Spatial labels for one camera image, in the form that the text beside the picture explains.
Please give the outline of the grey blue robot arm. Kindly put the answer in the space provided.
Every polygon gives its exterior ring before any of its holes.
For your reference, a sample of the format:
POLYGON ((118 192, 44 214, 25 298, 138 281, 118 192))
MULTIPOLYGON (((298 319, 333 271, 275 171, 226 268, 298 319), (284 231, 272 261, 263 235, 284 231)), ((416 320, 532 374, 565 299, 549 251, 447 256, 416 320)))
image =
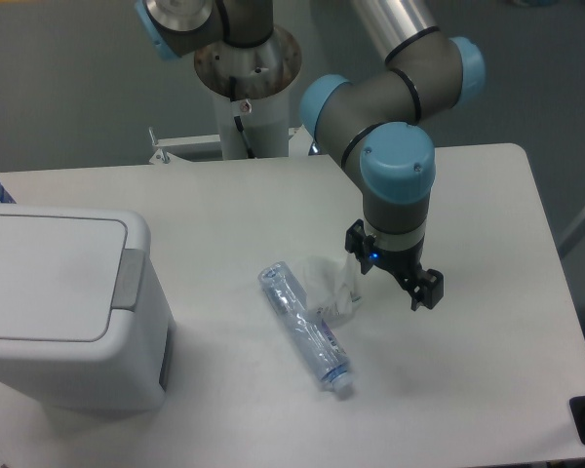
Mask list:
MULTIPOLYGON (((301 123, 363 196, 345 248, 363 272, 381 269, 433 308, 443 275, 421 265, 436 175, 435 147, 420 122, 475 96, 486 81, 480 50, 449 38, 422 1, 358 1, 355 12, 384 70, 354 84, 326 75, 304 92, 301 123)), ((289 152, 288 93, 301 51, 269 1, 138 1, 136 13, 163 59, 192 56, 214 99, 226 160, 289 152)))

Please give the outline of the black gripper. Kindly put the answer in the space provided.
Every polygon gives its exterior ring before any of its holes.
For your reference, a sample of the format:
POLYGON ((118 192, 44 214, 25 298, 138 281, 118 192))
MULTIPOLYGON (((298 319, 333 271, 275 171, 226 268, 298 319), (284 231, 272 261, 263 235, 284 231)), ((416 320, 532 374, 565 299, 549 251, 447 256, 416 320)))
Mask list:
POLYGON ((376 267, 392 275, 410 296, 410 309, 433 309, 444 297, 444 275, 434 269, 422 269, 424 239, 412 247, 391 251, 379 246, 378 240, 365 231, 364 222, 357 219, 345 233, 345 250, 355 256, 360 270, 366 275, 376 267))

